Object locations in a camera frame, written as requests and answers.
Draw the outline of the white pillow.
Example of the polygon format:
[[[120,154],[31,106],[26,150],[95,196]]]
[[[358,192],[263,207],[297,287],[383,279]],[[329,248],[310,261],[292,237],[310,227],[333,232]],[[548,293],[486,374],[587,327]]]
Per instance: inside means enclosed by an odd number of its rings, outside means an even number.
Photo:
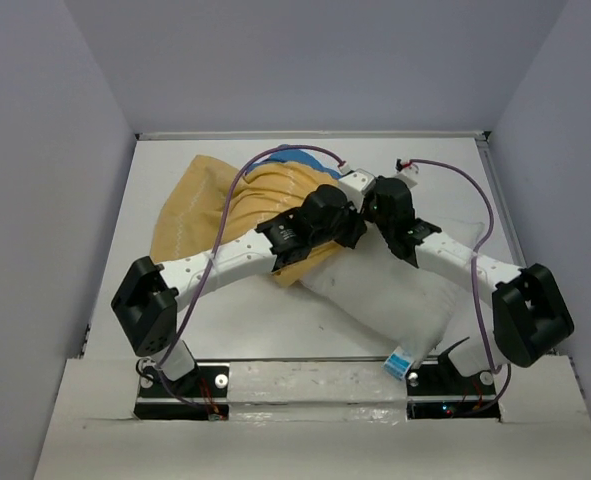
[[[476,330],[471,293],[397,259],[374,225],[354,249],[342,248],[301,284],[416,361]]]

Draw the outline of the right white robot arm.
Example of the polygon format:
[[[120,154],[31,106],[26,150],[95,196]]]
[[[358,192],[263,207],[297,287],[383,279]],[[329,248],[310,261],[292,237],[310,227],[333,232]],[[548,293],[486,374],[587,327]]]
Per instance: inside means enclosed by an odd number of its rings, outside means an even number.
[[[492,310],[492,328],[457,342],[435,368],[437,384],[457,392],[472,375],[503,365],[532,366],[575,330],[551,270],[535,263],[508,264],[454,240],[416,216],[409,187],[399,178],[378,177],[363,204],[391,253],[411,266],[451,281],[473,294],[477,312]]]

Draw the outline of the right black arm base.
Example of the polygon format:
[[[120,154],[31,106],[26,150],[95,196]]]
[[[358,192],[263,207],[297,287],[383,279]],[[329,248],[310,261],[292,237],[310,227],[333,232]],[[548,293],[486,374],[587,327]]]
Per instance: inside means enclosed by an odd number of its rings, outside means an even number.
[[[447,357],[466,340],[469,337],[409,370],[405,379],[408,420],[501,419],[491,372],[462,376]]]

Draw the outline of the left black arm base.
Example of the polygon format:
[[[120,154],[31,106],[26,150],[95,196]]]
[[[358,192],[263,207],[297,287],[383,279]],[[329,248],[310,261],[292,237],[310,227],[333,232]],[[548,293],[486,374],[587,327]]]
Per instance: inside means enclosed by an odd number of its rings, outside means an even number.
[[[133,414],[139,420],[226,421],[230,364],[203,362],[195,376],[162,381],[151,359],[135,365],[139,384]]]

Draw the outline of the yellow pillowcase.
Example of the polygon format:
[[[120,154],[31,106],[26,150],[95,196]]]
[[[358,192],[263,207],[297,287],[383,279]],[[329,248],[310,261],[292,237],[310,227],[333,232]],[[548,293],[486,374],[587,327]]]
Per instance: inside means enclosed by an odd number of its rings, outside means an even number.
[[[198,155],[162,207],[150,257],[156,263],[211,250],[224,207],[228,215],[222,241],[230,242],[258,224],[302,204],[322,184],[335,186],[340,173],[302,150],[277,152],[250,168],[226,200],[238,169]]]

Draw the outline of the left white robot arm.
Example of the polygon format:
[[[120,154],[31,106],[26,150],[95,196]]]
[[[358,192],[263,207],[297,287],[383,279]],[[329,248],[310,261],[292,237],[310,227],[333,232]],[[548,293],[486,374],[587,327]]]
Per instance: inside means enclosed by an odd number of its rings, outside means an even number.
[[[365,197],[365,190],[345,182],[324,184],[301,206],[211,250],[159,264],[148,256],[134,261],[111,301],[134,354],[153,361],[170,392],[190,392],[197,363],[181,338],[178,313],[192,313],[202,296],[221,287],[301,264],[321,246],[355,247],[366,231],[360,216]]]

